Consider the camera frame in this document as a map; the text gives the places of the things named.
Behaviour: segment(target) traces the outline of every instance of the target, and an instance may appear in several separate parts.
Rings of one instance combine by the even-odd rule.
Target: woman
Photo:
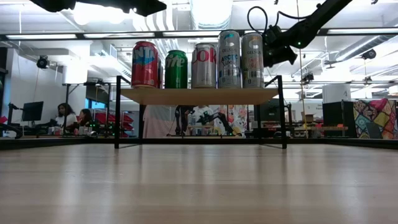
[[[82,109],[79,114],[79,125],[80,126],[87,126],[93,120],[91,116],[91,111],[89,109]]]
[[[72,126],[77,122],[75,112],[72,110],[70,105],[61,103],[58,105],[58,116],[55,118],[57,124],[61,127],[64,125],[65,116],[67,117],[67,127]]]

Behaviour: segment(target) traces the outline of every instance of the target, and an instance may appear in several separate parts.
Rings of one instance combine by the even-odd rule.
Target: colorful artwork
[[[368,123],[377,124],[383,139],[398,139],[395,101],[387,99],[354,102],[358,138],[369,139]]]

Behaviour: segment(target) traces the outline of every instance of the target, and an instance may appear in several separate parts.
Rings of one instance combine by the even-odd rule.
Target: box
[[[304,112],[301,112],[301,117],[304,122]],[[313,114],[306,114],[305,119],[307,120],[307,123],[313,122]]]

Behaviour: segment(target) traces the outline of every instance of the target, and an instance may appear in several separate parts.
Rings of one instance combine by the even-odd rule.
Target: can lid
[[[195,46],[201,46],[201,45],[210,45],[210,46],[214,47],[214,45],[211,43],[199,43],[199,44],[196,44]]]
[[[253,30],[253,32],[248,32],[248,33],[243,34],[242,37],[243,37],[244,35],[248,35],[248,34],[250,34],[250,35],[253,35],[253,34],[261,35],[261,34],[259,34],[259,33],[257,33],[256,31]]]
[[[144,40],[141,40],[141,41],[137,41],[136,42],[136,44],[139,44],[139,43],[145,43],[145,44],[151,44],[151,45],[155,45],[154,43],[152,43],[152,42],[149,42],[149,41],[144,41]]]
[[[183,51],[183,50],[169,50],[169,53],[172,53],[172,52],[178,52],[178,53],[184,53],[185,54],[185,51]]]
[[[227,32],[227,31],[234,31],[234,32],[237,32],[237,31],[234,30],[234,29],[226,29],[226,30],[221,31],[220,34],[222,34],[223,32]]]

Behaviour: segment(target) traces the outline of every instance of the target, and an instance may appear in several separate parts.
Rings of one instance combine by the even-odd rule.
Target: shelf top
[[[140,105],[260,105],[278,95],[276,89],[122,89]]]

